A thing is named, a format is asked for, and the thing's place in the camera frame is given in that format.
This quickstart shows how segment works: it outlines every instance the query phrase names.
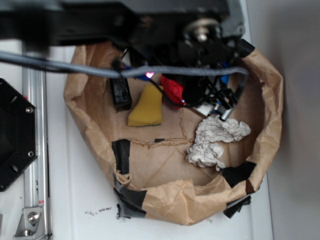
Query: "white tissue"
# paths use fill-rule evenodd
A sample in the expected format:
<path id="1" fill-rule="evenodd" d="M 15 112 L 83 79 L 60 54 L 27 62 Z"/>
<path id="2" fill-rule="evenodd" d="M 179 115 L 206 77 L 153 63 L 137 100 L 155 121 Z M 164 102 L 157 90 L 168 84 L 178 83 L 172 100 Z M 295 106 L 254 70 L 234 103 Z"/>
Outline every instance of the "white tissue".
<path id="1" fill-rule="evenodd" d="M 201 168 L 215 165 L 216 170 L 220 171 L 220 168 L 226 167 L 224 162 L 218 160 L 224 154 L 224 149 L 215 142 L 237 142 L 250 133 L 250 127 L 243 121 L 238 123 L 235 119 L 228 119 L 223 122 L 219 116 L 209 116 L 195 131 L 194 145 L 187 150 L 186 159 Z"/>
<path id="2" fill-rule="evenodd" d="M 225 122 L 219 116 L 204 119 L 196 130 L 195 143 L 206 144 L 223 141 L 225 143 L 237 142 L 251 133 L 250 127 L 244 122 L 238 123 L 235 119 Z"/>
<path id="3" fill-rule="evenodd" d="M 216 165 L 217 171 L 220 168 L 225 168 L 224 162 L 219 161 L 224 154 L 224 148 L 217 143 L 194 144 L 187 150 L 188 156 L 186 157 L 189 163 L 198 165 L 201 168 L 211 167 Z"/>

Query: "black hexagonal plate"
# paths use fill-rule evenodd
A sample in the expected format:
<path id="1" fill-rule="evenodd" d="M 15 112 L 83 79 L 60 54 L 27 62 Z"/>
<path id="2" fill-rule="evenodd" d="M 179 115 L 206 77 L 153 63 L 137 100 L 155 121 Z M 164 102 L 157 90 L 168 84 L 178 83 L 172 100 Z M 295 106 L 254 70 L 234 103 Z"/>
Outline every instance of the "black hexagonal plate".
<path id="1" fill-rule="evenodd" d="M 0 192 L 37 157 L 37 109 L 0 78 Z"/>

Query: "yellow sponge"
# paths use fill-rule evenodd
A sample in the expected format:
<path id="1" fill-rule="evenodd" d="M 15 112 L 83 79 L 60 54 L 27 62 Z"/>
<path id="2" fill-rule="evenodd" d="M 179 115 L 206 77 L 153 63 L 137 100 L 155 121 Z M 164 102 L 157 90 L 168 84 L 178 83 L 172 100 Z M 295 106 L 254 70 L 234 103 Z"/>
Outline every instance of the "yellow sponge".
<path id="1" fill-rule="evenodd" d="M 161 103 L 162 93 L 152 84 L 145 85 L 138 104 L 129 114 L 128 126 L 145 127 L 161 124 L 163 122 Z"/>

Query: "gray cable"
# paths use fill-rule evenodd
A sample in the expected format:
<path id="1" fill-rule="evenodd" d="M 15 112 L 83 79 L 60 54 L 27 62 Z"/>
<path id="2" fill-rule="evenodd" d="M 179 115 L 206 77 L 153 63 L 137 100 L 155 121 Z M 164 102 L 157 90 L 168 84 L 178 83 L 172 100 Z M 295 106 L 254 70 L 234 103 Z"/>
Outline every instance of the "gray cable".
<path id="1" fill-rule="evenodd" d="M 155 72 L 172 75 L 187 76 L 223 76 L 234 73 L 248 75 L 248 71 L 243 67 L 235 66 L 224 69 L 194 68 L 178 66 L 142 66 L 134 69 L 122 70 L 120 72 L 113 69 L 103 69 L 79 64 L 70 64 L 59 61 L 45 60 L 35 57 L 23 56 L 14 53 L 0 51 L 0 62 L 5 62 L 23 67 L 38 69 L 55 73 L 83 73 L 103 78 L 128 78 L 142 76 L 147 72 Z"/>

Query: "led light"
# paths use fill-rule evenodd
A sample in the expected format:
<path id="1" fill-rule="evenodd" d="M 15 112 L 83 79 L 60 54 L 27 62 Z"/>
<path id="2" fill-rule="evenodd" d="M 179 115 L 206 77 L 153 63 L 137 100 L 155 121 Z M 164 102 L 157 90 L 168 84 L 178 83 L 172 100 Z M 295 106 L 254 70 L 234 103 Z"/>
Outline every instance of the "led light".
<path id="1" fill-rule="evenodd" d="M 147 72 L 145 75 L 146 75 L 148 78 L 152 78 L 152 76 L 155 75 L 155 73 L 154 73 L 154 72 Z"/>

